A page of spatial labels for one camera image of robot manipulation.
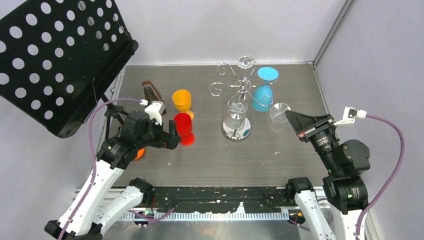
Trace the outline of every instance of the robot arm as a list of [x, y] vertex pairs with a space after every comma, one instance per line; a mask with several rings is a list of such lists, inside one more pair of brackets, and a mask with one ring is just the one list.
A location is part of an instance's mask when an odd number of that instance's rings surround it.
[[140, 203], [148, 203], [153, 197], [153, 187], [139, 178], [111, 203], [100, 208], [105, 195], [124, 170], [134, 160], [140, 149], [151, 146], [173, 150], [181, 139], [175, 129], [175, 122], [169, 121], [169, 133], [163, 130], [161, 113], [163, 102], [153, 101], [144, 111], [131, 112], [117, 136], [105, 140], [97, 153], [94, 184], [90, 177], [72, 205], [59, 220], [49, 221], [44, 230], [58, 239], [60, 232], [69, 221], [71, 213], [79, 205], [72, 221], [69, 222], [63, 240], [101, 240], [102, 235], [124, 213]]
[[[328, 176], [323, 178], [323, 188], [331, 204], [338, 240], [356, 239], [358, 217], [368, 205], [368, 192], [361, 173], [370, 169], [370, 151], [358, 140], [339, 144], [335, 130], [336, 126], [352, 126], [356, 117], [365, 118], [366, 114], [366, 111], [346, 107], [342, 120], [334, 122], [330, 114], [308, 116], [290, 110], [286, 112], [300, 141], [311, 142], [327, 168]], [[306, 179], [306, 183], [299, 184], [299, 179]], [[324, 214], [317, 207], [312, 185], [308, 187], [308, 183], [307, 178], [290, 179], [286, 185], [289, 198], [294, 199], [304, 213], [314, 239], [335, 240]]]
[[109, 228], [126, 212], [139, 204], [150, 202], [152, 196], [153, 186], [145, 180], [136, 178], [117, 198], [98, 210], [92, 222], [97, 225], [101, 224], [100, 233], [105, 235]]

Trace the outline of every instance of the red goblet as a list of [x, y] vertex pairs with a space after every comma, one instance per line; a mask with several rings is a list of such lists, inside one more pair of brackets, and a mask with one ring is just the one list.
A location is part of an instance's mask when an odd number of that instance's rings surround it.
[[178, 113], [173, 120], [175, 121], [176, 132], [181, 138], [183, 146], [190, 146], [195, 142], [195, 135], [192, 133], [192, 118], [185, 112]]

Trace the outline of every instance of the gray wooden tabletop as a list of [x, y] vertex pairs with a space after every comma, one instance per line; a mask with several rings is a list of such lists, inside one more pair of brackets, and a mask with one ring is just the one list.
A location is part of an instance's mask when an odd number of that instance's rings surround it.
[[[293, 111], [308, 115], [326, 113], [310, 65], [270, 67], [279, 72], [278, 82], [272, 85], [274, 103], [286, 103]], [[227, 73], [219, 75], [213, 65], [126, 68], [119, 97], [143, 98], [142, 82], [151, 81], [164, 98], [165, 122], [179, 113], [172, 94], [179, 89], [191, 92], [196, 140], [175, 150], [148, 147], [145, 158], [132, 162], [115, 186], [126, 186], [134, 178], [146, 179], [154, 186], [284, 186], [295, 177], [308, 177], [314, 186], [322, 185], [326, 169], [312, 145], [300, 142], [288, 122], [283, 131], [272, 131], [269, 111], [257, 112], [249, 106], [250, 137], [242, 142], [224, 138], [221, 125], [227, 101], [236, 91], [222, 88], [221, 96], [212, 96], [208, 87], [213, 82], [234, 84], [234, 77]], [[256, 72], [251, 81], [262, 83]], [[122, 105], [127, 111], [142, 110], [137, 103]], [[116, 122], [112, 124], [112, 132], [117, 126]]]

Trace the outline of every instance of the blue cup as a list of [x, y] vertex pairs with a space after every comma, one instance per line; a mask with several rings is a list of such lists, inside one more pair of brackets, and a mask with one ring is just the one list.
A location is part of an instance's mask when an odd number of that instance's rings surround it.
[[[257, 71], [257, 76], [264, 81], [264, 84], [267, 84], [269, 81], [275, 81], [278, 78], [279, 73], [274, 68], [266, 66]], [[270, 85], [258, 87], [253, 94], [254, 99], [256, 99], [260, 104], [269, 106], [262, 106], [255, 100], [252, 100], [252, 108], [254, 110], [258, 112], [267, 112], [272, 108], [271, 98], [265, 96], [274, 98], [273, 90]]]

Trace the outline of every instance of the yellow goblet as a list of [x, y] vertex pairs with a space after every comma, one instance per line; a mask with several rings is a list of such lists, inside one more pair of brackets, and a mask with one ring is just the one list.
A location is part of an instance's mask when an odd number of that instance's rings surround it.
[[180, 89], [174, 92], [172, 95], [172, 101], [178, 111], [190, 115], [191, 119], [195, 117], [193, 112], [190, 111], [192, 106], [192, 95], [189, 91]]

